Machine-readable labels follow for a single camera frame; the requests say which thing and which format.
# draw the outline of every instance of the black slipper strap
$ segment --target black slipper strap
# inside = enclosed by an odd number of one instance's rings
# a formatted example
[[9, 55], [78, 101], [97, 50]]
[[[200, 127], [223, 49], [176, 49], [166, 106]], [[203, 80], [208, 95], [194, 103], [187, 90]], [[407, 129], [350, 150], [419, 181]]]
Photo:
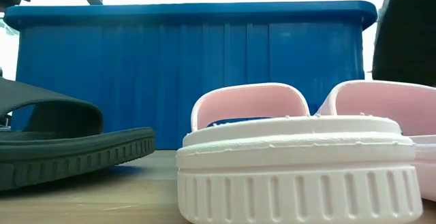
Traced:
[[93, 104], [56, 92], [0, 78], [0, 118], [34, 105], [23, 131], [87, 136], [103, 131], [103, 115]]

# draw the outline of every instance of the pink slipper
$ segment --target pink slipper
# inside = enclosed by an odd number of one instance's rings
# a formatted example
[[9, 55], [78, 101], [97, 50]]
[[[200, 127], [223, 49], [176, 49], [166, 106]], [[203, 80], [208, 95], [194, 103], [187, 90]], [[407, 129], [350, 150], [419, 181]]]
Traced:
[[299, 91], [267, 83], [203, 95], [191, 128], [176, 154], [178, 207], [191, 223], [408, 223], [422, 214], [414, 144], [388, 118], [309, 116]]
[[416, 143], [421, 195], [436, 201], [436, 88], [419, 84], [354, 80], [338, 84], [318, 110], [321, 115], [366, 114], [390, 118]]

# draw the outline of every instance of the slipper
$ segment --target slipper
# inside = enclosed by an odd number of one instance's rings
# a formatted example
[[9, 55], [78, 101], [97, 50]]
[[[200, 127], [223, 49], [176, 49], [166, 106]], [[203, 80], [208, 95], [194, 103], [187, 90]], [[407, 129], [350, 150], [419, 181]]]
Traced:
[[396, 121], [416, 143], [414, 165], [421, 196], [436, 201], [436, 88], [389, 81], [353, 80], [338, 84], [319, 114], [382, 116]]
[[192, 223], [407, 223], [422, 214], [414, 144], [388, 118], [309, 116], [295, 88], [248, 84], [203, 95], [191, 129], [176, 163], [178, 207]]
[[104, 133], [93, 104], [0, 78], [0, 118], [34, 105], [19, 132], [0, 131], [0, 190], [92, 172], [152, 153], [154, 132]]

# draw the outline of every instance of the blue storage box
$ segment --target blue storage box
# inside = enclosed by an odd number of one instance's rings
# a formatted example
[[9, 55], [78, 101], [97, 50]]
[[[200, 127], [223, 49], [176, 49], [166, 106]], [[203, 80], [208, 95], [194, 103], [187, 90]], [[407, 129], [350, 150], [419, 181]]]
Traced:
[[[97, 104], [105, 130], [148, 126], [176, 149], [203, 94], [283, 82], [316, 111], [331, 88], [363, 79], [364, 1], [11, 7], [16, 79]], [[13, 129], [28, 111], [14, 113]]]

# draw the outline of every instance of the wooden floor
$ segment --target wooden floor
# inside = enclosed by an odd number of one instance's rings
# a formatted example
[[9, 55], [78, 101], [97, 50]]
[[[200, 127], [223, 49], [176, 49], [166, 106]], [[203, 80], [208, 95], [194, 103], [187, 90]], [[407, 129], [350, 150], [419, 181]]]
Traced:
[[[435, 224], [424, 201], [414, 224]], [[174, 151], [158, 151], [111, 169], [0, 193], [0, 224], [178, 224]]]

